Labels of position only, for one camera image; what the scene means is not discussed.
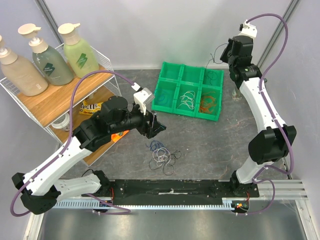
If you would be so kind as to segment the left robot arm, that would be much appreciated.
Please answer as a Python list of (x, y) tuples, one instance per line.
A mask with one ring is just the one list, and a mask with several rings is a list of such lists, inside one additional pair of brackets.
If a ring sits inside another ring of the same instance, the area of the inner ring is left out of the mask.
[(166, 130), (152, 111), (141, 112), (140, 104), (128, 110), (128, 101), (121, 96), (112, 96), (103, 102), (101, 109), (84, 120), (59, 150), (45, 162), (28, 173), (16, 173), (12, 177), (24, 207), (35, 215), (50, 210), (57, 202), (80, 195), (106, 196), (111, 182), (101, 170), (63, 180), (72, 166), (91, 155), (112, 140), (112, 135), (133, 129), (151, 139)]

